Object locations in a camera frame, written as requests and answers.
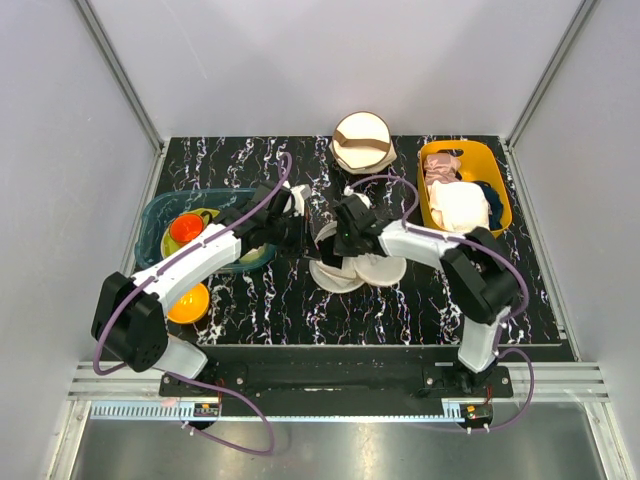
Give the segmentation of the white mesh laundry bag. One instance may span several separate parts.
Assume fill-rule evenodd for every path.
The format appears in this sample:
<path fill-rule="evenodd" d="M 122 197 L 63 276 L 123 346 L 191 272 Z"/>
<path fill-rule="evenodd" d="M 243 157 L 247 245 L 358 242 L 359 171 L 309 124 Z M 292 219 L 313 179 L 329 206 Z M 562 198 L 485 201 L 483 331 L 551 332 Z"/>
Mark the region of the white mesh laundry bag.
<path fill-rule="evenodd" d="M 352 292 L 365 284 L 391 287 L 402 280 L 406 270 L 405 259 L 373 254 L 343 258 L 340 267 L 330 266 L 322 260 L 309 261 L 314 282 L 321 289 L 336 294 Z"/>

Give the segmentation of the white beige bra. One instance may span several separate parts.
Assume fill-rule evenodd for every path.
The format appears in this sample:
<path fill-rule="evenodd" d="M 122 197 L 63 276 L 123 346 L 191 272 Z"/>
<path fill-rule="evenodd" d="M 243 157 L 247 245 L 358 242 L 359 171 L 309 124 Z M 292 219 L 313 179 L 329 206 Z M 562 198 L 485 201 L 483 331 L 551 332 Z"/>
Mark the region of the white beige bra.
<path fill-rule="evenodd" d="M 480 186 L 435 181 L 427 193 L 431 218 L 444 231 L 469 233 L 476 227 L 489 227 L 489 203 Z"/>

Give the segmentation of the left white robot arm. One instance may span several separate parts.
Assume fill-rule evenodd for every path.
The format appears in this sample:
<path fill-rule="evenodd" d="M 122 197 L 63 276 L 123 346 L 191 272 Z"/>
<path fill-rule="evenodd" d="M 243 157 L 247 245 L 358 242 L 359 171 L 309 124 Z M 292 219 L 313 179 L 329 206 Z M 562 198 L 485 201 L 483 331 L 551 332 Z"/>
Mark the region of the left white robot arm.
<path fill-rule="evenodd" d="M 177 374 L 193 395 L 208 394 L 216 372 L 200 348 L 168 332 L 170 309 L 202 280 L 263 245 L 309 255 L 315 248 L 306 204 L 310 195 L 308 185 L 261 185 L 252 198 L 221 210 L 165 260 L 132 276 L 109 275 L 91 327 L 97 349 L 108 350 L 135 372 Z"/>

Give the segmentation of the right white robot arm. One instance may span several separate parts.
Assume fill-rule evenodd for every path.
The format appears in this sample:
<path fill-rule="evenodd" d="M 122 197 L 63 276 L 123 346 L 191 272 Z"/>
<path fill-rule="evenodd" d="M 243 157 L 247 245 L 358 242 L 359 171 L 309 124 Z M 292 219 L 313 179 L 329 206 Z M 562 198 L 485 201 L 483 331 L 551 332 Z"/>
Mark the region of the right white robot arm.
<path fill-rule="evenodd" d="M 528 302 L 519 271 L 500 252 L 489 230 L 476 227 L 468 234 L 449 234 L 414 225 L 406 217 L 378 215 L 357 195 L 335 205 L 336 220 L 318 234 L 319 259 L 343 267 L 349 259 L 367 254 L 400 258 L 439 270 L 446 278 L 451 300 L 464 315 L 459 366 L 454 384 L 466 396 L 476 396 L 490 383 L 487 369 L 498 358 L 499 330 L 515 311 L 513 303 Z"/>

